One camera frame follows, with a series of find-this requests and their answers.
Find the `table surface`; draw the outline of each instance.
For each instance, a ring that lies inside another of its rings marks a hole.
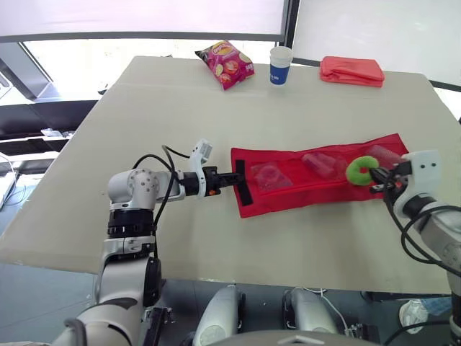
[[[438,197],[460,204],[461,127],[420,74],[386,72],[384,87],[329,84],[293,66],[284,86],[266,65],[226,92],[202,61],[137,57],[86,117],[0,240],[3,262],[97,272],[107,182],[161,144],[302,150],[399,133],[408,150],[438,149]],[[154,161],[145,167],[163,169]],[[186,160],[176,158],[180,169]],[[158,230],[165,278],[407,293],[446,293],[443,270],[408,258],[379,200],[312,205],[240,219],[231,188],[169,203]]]

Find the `green ring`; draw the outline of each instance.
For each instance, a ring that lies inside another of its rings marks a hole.
[[[346,169],[346,178],[353,185],[366,186],[373,179],[370,172],[361,173],[361,168],[378,168],[380,163],[373,156],[361,156],[356,158]]]

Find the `red folded cloth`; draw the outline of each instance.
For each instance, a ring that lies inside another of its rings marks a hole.
[[[320,64],[322,81],[382,87],[384,73],[375,60],[326,56]]]
[[[359,144],[324,146],[304,151],[232,148],[232,170],[245,174],[234,187],[242,218],[318,203],[371,200],[368,186],[352,185],[345,171],[350,162],[381,146],[398,155],[408,153],[398,134]]]

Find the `paper cup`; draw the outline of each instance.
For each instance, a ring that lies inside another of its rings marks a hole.
[[[271,49],[270,81],[281,85],[287,81],[290,64],[293,60],[293,51],[288,47],[274,47]]]

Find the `orange label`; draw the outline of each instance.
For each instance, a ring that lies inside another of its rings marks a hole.
[[[216,43],[212,48],[211,48],[211,51],[214,53],[214,54],[218,54],[219,56],[224,56],[225,54],[227,53],[230,53],[233,49],[233,46],[230,45],[229,43],[227,42],[218,42]]]

